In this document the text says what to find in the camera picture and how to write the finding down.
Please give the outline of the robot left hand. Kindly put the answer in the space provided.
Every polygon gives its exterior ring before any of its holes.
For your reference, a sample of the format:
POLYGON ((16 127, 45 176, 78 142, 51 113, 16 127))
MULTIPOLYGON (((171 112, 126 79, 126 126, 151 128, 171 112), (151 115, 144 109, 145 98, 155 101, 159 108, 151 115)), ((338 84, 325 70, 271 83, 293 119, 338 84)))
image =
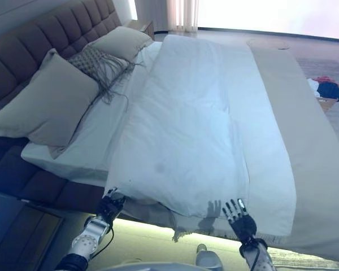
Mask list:
POLYGON ((118 192, 117 187, 109 189, 109 191, 99 201, 96 215, 106 223, 112 223, 114 219, 121 213, 126 197, 118 192))

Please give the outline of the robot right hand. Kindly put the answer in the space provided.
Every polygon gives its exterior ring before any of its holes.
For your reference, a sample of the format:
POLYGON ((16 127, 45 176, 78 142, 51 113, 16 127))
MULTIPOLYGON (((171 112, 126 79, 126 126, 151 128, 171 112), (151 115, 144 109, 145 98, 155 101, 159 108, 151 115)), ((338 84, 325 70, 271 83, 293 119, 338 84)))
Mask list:
POLYGON ((231 199, 230 202, 225 203, 225 207, 222 208, 222 211, 237 239, 241 243, 246 243, 254 238, 257 232, 257 225, 247 212, 245 203, 242 199, 231 199))

